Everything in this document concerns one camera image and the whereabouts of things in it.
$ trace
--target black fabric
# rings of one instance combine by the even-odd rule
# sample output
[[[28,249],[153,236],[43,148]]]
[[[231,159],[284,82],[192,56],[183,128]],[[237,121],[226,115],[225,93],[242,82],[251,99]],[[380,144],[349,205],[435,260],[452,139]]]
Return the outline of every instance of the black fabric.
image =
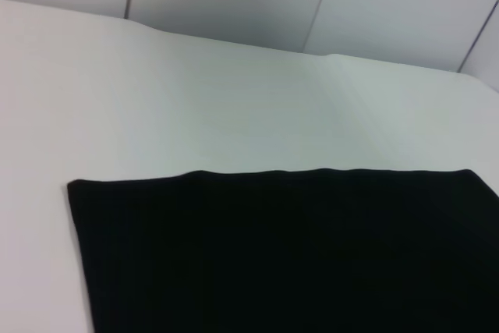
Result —
[[[96,333],[499,331],[499,200],[470,171],[68,190]]]

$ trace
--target folded black garment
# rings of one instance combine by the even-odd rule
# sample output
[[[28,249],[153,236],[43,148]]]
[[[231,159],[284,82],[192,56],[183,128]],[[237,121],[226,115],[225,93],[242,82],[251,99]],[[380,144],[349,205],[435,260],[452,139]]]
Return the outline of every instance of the folded black garment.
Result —
[[[96,333],[499,331],[499,200],[471,171],[68,190]]]

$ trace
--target black cloth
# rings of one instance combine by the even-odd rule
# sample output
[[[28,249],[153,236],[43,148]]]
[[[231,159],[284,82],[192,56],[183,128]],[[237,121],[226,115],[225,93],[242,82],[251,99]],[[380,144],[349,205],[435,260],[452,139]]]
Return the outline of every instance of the black cloth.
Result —
[[[471,171],[68,190],[96,333],[499,331],[499,200]]]

